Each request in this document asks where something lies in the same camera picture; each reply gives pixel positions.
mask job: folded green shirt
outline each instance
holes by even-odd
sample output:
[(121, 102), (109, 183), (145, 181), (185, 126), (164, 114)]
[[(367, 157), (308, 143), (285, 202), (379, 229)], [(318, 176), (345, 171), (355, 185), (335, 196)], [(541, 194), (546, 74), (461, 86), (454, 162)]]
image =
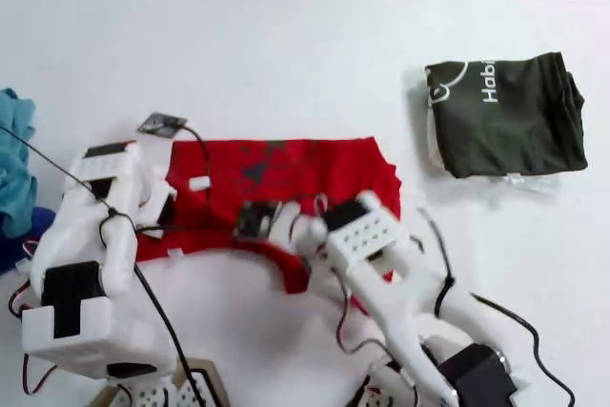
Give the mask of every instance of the folded green shirt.
[(587, 167), (584, 99), (559, 52), (527, 61), (426, 67), (445, 169), (471, 175), (543, 175)]

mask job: white tabletop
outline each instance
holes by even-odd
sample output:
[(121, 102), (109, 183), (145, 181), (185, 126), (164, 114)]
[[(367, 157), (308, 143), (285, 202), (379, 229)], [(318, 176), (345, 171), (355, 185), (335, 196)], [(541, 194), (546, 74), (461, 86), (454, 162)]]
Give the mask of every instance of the white tabletop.
[[(607, 405), (607, 0), (0, 0), (0, 11), (0, 87), (36, 102), (33, 142), (64, 165), (78, 149), (132, 137), (151, 111), (188, 117), (207, 138), (374, 135), (403, 182), (405, 224), (427, 237), (413, 212), (427, 206), (458, 280), (533, 321), (543, 359), (579, 405)], [(554, 199), (508, 194), (493, 206), (433, 174), (423, 67), (546, 51), (563, 52), (586, 98), (589, 168), (562, 176)], [(56, 208), (63, 177), (36, 157), (31, 169), (39, 203)], [(234, 406), (340, 406), (361, 382), (372, 353), (337, 349), (338, 307), (284, 295), (272, 265), (215, 253), (143, 269), (187, 353), (216, 363)], [(0, 297), (18, 283), (0, 277)], [(527, 405), (567, 405), (536, 370), (530, 336), (490, 317), (521, 345)], [(99, 382), (65, 373), (41, 396), (22, 395), (20, 327), (6, 309), (0, 319), (3, 404), (92, 398)], [(348, 338), (372, 332), (350, 319)]]

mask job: teal cloth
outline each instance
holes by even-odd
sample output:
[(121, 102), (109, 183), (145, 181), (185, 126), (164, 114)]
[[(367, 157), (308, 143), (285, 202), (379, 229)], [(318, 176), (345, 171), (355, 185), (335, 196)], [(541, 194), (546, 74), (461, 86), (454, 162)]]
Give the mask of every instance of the teal cloth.
[[(34, 103), (19, 99), (15, 91), (0, 91), (0, 126), (30, 140)], [(31, 212), (38, 189), (28, 172), (28, 147), (0, 130), (0, 232), (8, 238), (26, 234), (31, 228)]]

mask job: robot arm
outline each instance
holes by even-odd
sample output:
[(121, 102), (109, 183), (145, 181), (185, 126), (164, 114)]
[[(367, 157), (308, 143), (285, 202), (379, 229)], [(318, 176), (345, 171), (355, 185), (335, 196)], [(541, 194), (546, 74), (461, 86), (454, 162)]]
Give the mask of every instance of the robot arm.
[[(484, 316), (482, 305), (458, 284), (445, 296), (439, 318), (474, 343), (437, 361), (424, 352), (415, 318), (433, 312), (445, 278), (428, 269), (417, 246), (374, 193), (363, 192), (321, 217), (298, 214), (298, 210), (294, 202), (281, 206), (265, 235), (270, 242), (304, 255), (312, 265), (316, 254), (326, 253), (328, 274), (335, 271), (353, 292), (402, 368), (403, 390), (396, 398), (413, 399), (411, 388), (416, 386), (420, 397), (431, 405), (514, 405), (511, 396), (517, 388), (508, 374), (506, 358), (515, 356), (502, 333)], [(384, 279), (389, 272), (394, 272), (392, 282)], [(326, 277), (335, 281), (333, 275)], [(396, 388), (396, 377), (396, 373), (394, 378), (386, 377), (392, 380), (389, 386)], [(477, 386), (481, 385), (493, 388), (480, 390)]]
[[(137, 316), (124, 296), (132, 290), (137, 251), (132, 223), (156, 224), (175, 191), (154, 176), (135, 142), (89, 148), (71, 174), (95, 195), (67, 179), (57, 217), (31, 263), (30, 283), (42, 306), (23, 313), (24, 349), (92, 378), (169, 374), (175, 366), (169, 337)], [(109, 211), (129, 218), (107, 219)], [(100, 235), (105, 247), (94, 257)]]

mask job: red cloth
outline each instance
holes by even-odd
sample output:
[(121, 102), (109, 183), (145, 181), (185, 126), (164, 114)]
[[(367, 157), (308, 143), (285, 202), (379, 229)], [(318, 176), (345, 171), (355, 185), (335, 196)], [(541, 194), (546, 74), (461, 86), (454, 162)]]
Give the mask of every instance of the red cloth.
[(197, 142), (174, 142), (167, 180), (178, 191), (174, 224), (198, 231), (166, 231), (161, 239), (138, 236), (137, 260), (167, 256), (168, 249), (190, 254), (233, 248), (263, 254), (284, 274), (287, 293), (307, 289), (309, 275), (298, 256), (265, 244), (238, 241), (233, 230), (244, 201), (297, 200), (314, 214), (314, 196), (325, 193), (329, 206), (373, 190), (400, 218), (400, 180), (372, 137), (354, 140), (206, 141), (212, 187), (192, 192), (189, 179), (206, 174)]

